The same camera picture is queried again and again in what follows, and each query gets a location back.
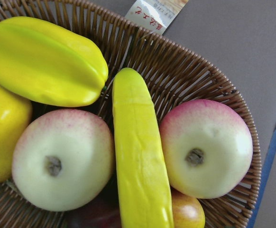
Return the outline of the brown woven wicker basket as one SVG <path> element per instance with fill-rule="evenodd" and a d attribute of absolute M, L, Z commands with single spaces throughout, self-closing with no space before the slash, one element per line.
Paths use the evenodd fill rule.
<path fill-rule="evenodd" d="M 240 92 L 217 67 L 87 0 L 0 0 L 0 21 L 13 16 L 44 19 L 93 40 L 108 62 L 110 77 L 124 67 L 137 70 L 150 89 L 158 120 L 175 106 L 194 99 L 215 100 L 236 111 L 252 136 L 251 166 L 231 192 L 203 199 L 201 205 L 208 228 L 247 227 L 261 183 L 258 134 Z"/>

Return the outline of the pink peach fruit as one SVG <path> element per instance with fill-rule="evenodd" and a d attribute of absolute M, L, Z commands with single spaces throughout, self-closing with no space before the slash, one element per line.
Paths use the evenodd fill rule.
<path fill-rule="evenodd" d="M 243 119 L 225 104 L 192 100 L 160 124 L 171 186 L 200 199 L 230 192 L 249 170 L 253 142 Z"/>
<path fill-rule="evenodd" d="M 105 121 L 87 111 L 59 109 L 23 132 L 13 154 L 12 178 L 33 205 L 67 211 L 94 199 L 114 168 L 113 137 Z"/>

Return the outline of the paper price tag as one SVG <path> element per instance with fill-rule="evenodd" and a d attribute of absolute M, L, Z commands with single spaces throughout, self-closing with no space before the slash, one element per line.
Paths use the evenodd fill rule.
<path fill-rule="evenodd" d="M 125 18 L 136 25 L 163 35 L 188 0 L 137 0 Z"/>

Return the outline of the yellow starfruit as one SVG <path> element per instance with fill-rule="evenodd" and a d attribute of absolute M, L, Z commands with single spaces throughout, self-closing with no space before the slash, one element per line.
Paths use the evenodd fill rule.
<path fill-rule="evenodd" d="M 18 16 L 0 22 L 0 85 L 29 100 L 79 107 L 94 103 L 108 66 L 88 38 L 45 20 Z"/>

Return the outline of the red yellow mango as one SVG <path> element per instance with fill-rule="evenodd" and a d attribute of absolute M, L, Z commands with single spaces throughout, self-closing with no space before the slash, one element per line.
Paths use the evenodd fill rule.
<path fill-rule="evenodd" d="M 204 228 L 205 213 L 198 199 L 184 195 L 174 188 L 171 193 L 174 227 Z"/>

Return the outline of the yellow lemon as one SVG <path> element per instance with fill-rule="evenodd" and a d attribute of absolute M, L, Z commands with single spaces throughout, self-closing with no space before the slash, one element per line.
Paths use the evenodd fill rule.
<path fill-rule="evenodd" d="M 0 86 L 0 182 L 11 176 L 14 148 L 31 116 L 31 101 Z"/>

